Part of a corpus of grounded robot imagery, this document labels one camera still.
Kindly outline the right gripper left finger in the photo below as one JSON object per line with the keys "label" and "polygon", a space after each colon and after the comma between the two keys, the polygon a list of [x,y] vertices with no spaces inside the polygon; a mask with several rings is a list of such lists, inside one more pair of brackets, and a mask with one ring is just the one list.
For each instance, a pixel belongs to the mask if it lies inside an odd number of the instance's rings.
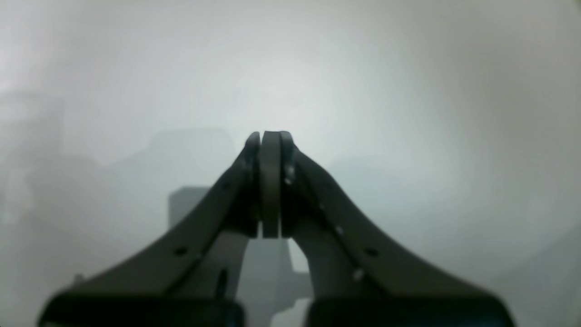
{"label": "right gripper left finger", "polygon": [[126,261],[59,292],[40,327],[243,327],[235,300],[256,218],[260,134],[183,220]]}

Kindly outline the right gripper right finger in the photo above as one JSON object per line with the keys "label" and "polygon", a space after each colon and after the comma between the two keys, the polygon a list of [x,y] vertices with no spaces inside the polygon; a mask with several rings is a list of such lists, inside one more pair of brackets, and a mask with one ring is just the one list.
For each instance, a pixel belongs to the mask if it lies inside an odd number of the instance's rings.
{"label": "right gripper right finger", "polygon": [[290,238],[307,258],[314,300],[306,327],[513,327],[491,292],[384,234],[289,132],[261,139],[266,238]]}

